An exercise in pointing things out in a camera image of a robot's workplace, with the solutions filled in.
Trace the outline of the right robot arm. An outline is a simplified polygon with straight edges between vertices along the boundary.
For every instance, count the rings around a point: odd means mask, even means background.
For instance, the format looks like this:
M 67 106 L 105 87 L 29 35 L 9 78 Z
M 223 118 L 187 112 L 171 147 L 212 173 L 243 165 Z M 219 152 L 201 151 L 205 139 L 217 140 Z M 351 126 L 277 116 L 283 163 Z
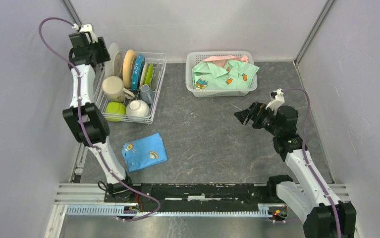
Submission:
M 271 202 L 283 200 L 303 224 L 307 238 L 353 238 L 357 212 L 351 202 L 343 202 L 326 183 L 312 161 L 308 148 L 297 133 L 298 111 L 291 106 L 276 110 L 254 102 L 235 112 L 243 124 L 264 129 L 273 136 L 273 146 L 283 162 L 296 176 L 301 188 L 291 180 L 270 177 L 266 197 Z

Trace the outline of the orange plate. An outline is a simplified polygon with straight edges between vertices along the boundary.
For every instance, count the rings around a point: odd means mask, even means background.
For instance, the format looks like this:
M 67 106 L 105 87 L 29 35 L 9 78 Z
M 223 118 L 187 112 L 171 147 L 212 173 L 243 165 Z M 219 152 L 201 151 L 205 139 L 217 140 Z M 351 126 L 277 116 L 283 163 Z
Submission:
M 132 49 L 129 49 L 126 52 L 124 60 L 123 60 L 122 80 L 123 80 L 124 86 L 127 89 L 131 89 L 132 70 L 133 70 L 136 58 L 137 58 L 136 52 Z

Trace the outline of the red plate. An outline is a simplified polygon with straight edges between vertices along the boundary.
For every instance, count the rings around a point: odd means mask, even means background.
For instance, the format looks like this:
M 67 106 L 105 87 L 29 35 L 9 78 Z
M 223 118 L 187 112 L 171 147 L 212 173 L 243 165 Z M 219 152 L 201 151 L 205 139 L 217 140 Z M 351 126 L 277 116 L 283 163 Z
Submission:
M 110 60 L 105 62 L 105 78 L 120 77 L 123 68 L 123 56 L 118 43 L 112 43 L 108 49 Z

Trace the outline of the green interior mug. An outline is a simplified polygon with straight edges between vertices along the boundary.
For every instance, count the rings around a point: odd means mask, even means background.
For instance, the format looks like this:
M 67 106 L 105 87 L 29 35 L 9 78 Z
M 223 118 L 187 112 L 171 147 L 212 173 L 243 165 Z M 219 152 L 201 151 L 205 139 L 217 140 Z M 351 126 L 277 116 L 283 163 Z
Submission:
M 110 76 L 103 80 L 102 90 L 108 99 L 112 102 L 124 102 L 125 100 L 133 100 L 134 93 L 128 90 L 123 80 L 117 76 Z

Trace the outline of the lime green plate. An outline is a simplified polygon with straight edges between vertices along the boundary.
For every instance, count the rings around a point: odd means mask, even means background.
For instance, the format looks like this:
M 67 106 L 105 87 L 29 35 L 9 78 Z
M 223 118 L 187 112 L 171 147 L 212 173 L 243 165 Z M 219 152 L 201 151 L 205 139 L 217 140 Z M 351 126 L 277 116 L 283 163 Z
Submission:
M 145 81 L 144 81 L 145 85 L 151 86 L 152 80 L 153 80 L 153 74 L 154 74 L 154 64 L 151 63 L 149 64 L 147 72 L 146 72 Z

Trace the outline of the lime green bowl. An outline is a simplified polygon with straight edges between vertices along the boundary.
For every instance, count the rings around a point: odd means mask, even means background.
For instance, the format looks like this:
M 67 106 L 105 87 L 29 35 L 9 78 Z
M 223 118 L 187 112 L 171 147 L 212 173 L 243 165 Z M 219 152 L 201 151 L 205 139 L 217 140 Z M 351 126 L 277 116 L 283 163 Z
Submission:
M 119 122 L 122 121 L 126 115 L 126 106 L 120 102 L 109 102 L 105 113 L 108 121 Z

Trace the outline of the cream plate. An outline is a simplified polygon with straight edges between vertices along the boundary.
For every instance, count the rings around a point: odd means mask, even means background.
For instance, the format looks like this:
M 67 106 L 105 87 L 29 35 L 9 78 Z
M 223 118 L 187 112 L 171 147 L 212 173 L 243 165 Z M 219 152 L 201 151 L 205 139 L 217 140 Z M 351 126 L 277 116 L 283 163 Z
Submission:
M 145 84 L 147 70 L 148 70 L 148 63 L 146 62 L 143 66 L 143 69 L 142 69 L 139 87 L 141 87 Z

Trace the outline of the white round bowl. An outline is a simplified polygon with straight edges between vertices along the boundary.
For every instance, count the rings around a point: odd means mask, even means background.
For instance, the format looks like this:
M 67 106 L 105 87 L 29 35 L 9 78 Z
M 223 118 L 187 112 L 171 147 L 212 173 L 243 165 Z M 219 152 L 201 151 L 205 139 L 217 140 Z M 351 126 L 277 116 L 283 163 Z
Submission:
M 150 114 L 149 105 L 143 100 L 132 100 L 126 106 L 126 115 L 130 117 L 146 118 Z

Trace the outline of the blue polka dot plate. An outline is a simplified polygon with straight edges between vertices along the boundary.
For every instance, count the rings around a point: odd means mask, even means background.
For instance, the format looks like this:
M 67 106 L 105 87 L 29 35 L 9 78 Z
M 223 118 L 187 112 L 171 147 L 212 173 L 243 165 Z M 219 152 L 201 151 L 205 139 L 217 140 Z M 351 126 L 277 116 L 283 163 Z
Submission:
M 139 88 L 145 63 L 146 63 L 145 56 L 142 53 L 140 53 L 137 56 L 132 68 L 131 89 L 133 91 L 136 91 Z

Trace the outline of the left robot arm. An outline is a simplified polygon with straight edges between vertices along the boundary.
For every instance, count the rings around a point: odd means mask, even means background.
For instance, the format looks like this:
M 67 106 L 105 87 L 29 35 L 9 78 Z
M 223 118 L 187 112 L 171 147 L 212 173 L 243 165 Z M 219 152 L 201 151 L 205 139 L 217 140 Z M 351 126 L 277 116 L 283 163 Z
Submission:
M 79 31 L 69 35 L 72 48 L 68 64 L 73 76 L 73 96 L 62 115 L 74 138 L 87 147 L 98 160 L 106 181 L 98 187 L 106 202 L 129 202 L 136 197 L 131 178 L 119 163 L 109 142 L 108 122 L 94 100 L 97 65 L 110 60 L 102 37 Z

